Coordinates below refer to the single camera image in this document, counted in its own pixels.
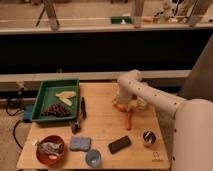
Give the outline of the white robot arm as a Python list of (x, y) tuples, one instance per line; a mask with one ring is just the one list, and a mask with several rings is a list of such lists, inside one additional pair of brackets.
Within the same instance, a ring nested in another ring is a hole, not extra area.
[(185, 99), (142, 82), (136, 69), (117, 78), (116, 102), (136, 95), (175, 119), (172, 171), (213, 171), (213, 102)]

